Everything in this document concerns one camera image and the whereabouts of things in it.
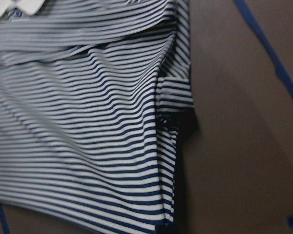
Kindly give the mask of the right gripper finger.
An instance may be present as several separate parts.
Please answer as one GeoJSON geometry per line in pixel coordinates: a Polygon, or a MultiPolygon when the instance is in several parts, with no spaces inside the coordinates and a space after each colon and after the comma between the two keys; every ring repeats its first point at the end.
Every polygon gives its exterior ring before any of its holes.
{"type": "Polygon", "coordinates": [[[175,224],[161,224],[155,226],[155,234],[175,234],[175,224]]]}

